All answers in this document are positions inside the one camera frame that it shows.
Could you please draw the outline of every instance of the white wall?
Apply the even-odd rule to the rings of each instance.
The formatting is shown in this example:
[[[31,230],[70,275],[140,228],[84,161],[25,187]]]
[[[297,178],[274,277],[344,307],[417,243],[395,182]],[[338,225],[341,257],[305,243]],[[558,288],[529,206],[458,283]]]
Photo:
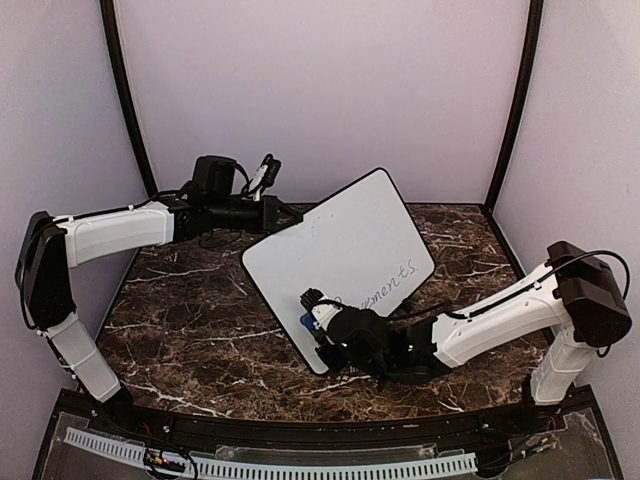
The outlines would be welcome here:
[[[595,390],[626,478],[640,478],[639,32],[640,7],[632,0],[545,2],[531,89],[496,211],[527,270],[560,239],[615,250],[631,264],[627,305],[636,325],[581,378]]]
[[[161,188],[198,155],[319,200],[386,166],[410,201],[482,202],[522,51],[527,0],[119,1]]]
[[[99,2],[10,0],[0,15],[0,478],[30,478],[60,387],[20,316],[13,270],[29,217],[139,201],[144,190],[108,63]],[[96,332],[131,255],[74,272]]]

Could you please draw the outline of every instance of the black pole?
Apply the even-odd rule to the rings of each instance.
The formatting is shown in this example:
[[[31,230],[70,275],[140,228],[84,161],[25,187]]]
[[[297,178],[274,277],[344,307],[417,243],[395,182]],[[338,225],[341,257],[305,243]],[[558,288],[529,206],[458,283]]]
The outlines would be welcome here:
[[[138,117],[133,106],[133,97],[131,96],[131,88],[129,87],[127,71],[124,66],[124,57],[120,45],[120,36],[118,35],[118,22],[116,20],[113,0],[100,0],[100,8],[102,10],[102,23],[107,39],[113,78],[116,81],[118,97],[120,98],[120,108],[122,108],[124,121],[127,125],[127,132],[129,132],[129,140],[131,141],[131,147],[136,157],[136,163],[138,164],[138,170],[140,170],[144,188],[147,190],[147,195],[151,197],[158,193],[158,186],[151,171],[149,157],[147,156],[147,151],[142,141],[140,125],[138,125]]]
[[[502,139],[500,154],[496,162],[496,168],[491,179],[491,186],[487,193],[484,206],[489,212],[493,210],[498,202],[500,190],[504,183],[504,178],[509,168],[509,160],[513,153],[513,147],[518,136],[518,128],[522,119],[524,103],[529,90],[529,82],[531,81],[531,72],[533,70],[533,60],[536,56],[536,46],[538,44],[538,35],[540,33],[540,22],[542,21],[542,7],[544,0],[531,0],[529,3],[529,19],[527,20],[527,31],[524,37],[524,46],[522,47],[522,57],[520,60],[520,69],[518,71],[518,80],[516,81],[516,89],[513,94],[513,102],[511,103],[511,111],[507,120],[507,128]]]

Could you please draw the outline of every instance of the marble tabletop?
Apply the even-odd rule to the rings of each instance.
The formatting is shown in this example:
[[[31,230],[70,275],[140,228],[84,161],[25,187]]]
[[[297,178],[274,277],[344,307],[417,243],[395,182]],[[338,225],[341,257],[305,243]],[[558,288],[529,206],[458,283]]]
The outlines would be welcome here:
[[[461,308],[515,281],[477,206],[408,208],[437,265],[413,295],[415,309],[442,300]],[[303,422],[466,412],[517,402],[524,377],[546,352],[536,332],[424,386],[381,386],[355,370],[314,375],[240,264],[242,250],[257,238],[216,232],[140,251],[98,341],[136,404]]]

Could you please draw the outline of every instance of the white board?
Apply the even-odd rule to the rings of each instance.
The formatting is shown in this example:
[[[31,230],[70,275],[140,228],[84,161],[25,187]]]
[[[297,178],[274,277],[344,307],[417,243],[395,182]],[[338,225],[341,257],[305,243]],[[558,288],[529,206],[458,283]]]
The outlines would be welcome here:
[[[389,174],[379,168],[305,213],[304,221],[248,247],[242,264],[317,374],[328,368],[300,323],[300,295],[317,288],[389,315],[435,265]]]

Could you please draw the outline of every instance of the white vent grille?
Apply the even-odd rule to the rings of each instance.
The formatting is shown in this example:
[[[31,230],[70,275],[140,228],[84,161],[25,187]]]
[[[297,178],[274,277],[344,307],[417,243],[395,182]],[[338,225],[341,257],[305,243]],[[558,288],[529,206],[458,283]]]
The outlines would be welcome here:
[[[67,429],[64,441],[119,463],[144,468],[144,446],[140,442],[108,438],[71,427]],[[177,454],[165,453],[164,456],[183,465],[186,463]],[[475,453],[467,453],[383,465],[298,467],[228,462],[193,456],[198,466],[198,478],[203,480],[423,480],[476,472],[475,459]],[[187,465],[183,478],[192,478],[192,472],[191,464]]]

